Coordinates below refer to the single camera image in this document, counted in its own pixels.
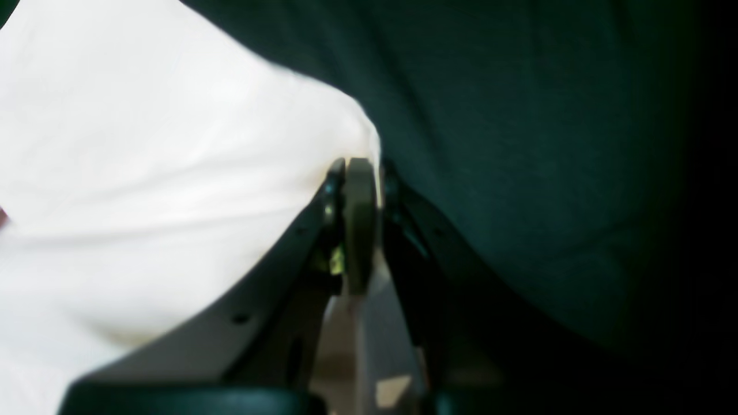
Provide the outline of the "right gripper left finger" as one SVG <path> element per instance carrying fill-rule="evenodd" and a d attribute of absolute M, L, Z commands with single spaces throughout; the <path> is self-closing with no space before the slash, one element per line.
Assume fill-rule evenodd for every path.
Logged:
<path fill-rule="evenodd" d="M 60 414 L 327 414 L 309 391 L 325 310 L 372 270 L 371 162 L 337 159 L 274 246 L 198 315 L 72 383 Z"/>

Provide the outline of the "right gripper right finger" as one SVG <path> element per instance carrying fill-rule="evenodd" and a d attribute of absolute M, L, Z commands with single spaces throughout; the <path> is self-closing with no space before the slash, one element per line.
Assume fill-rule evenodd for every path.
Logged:
<path fill-rule="evenodd" d="M 511 289 L 435 205 L 382 166 L 383 251 L 425 364 L 419 414 L 575 414 L 577 336 Z"/>

